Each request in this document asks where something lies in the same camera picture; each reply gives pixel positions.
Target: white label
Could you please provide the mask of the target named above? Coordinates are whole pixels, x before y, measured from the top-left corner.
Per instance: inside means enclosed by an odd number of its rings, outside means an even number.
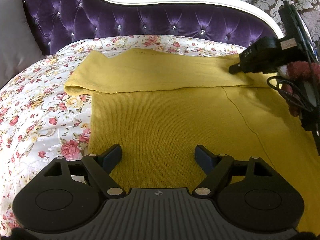
[[[294,38],[286,41],[281,41],[280,44],[281,44],[282,50],[297,46],[296,40]]]

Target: bed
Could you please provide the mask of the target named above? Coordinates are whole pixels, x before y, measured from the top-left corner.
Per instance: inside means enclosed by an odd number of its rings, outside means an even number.
[[[90,96],[63,84],[92,51],[108,57],[130,48],[216,57],[242,52],[260,37],[283,37],[265,12],[235,0],[23,0],[45,59],[0,90],[1,235],[18,226],[15,195],[53,158],[78,160],[90,139]]]

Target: black cable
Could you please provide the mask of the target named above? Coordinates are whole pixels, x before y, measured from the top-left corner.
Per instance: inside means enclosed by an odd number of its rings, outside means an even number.
[[[277,86],[274,86],[270,83],[271,80],[276,79],[277,80]],[[290,80],[287,80],[283,78],[282,76],[274,76],[269,77],[267,79],[267,84],[272,89],[278,91],[278,93],[289,103],[298,106],[308,112],[312,112],[314,110],[313,104],[310,103],[308,98],[305,97],[305,95],[302,93],[302,91]],[[292,87],[292,90],[294,94],[298,95],[299,98],[295,97],[293,94],[290,94],[280,88],[280,85],[287,84]]]

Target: red fuzzy object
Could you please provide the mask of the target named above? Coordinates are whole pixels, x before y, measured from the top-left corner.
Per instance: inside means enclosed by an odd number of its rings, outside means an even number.
[[[316,77],[316,80],[318,84],[320,83],[320,65],[318,63],[311,63],[311,67],[313,69],[314,75]],[[303,80],[303,81],[312,81],[312,75],[311,70],[309,67],[309,63],[306,61],[296,61],[296,62],[290,62],[286,68],[286,78],[289,80]],[[292,87],[288,84],[283,84],[281,89],[283,91],[286,91],[296,98],[299,99],[299,96],[297,94],[293,93]],[[287,104],[289,106],[289,112],[292,116],[296,117],[300,114],[301,109],[298,106],[295,106],[287,101]]]
[[[318,63],[311,63],[311,67],[316,76],[317,81],[320,80],[320,65]],[[311,71],[309,63],[306,61],[290,62],[287,65],[287,75],[290,80],[304,80],[311,81]]]

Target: gray pillow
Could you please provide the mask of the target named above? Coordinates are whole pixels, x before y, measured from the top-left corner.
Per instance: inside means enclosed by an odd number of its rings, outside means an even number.
[[[27,23],[22,0],[0,0],[0,89],[43,58]]]

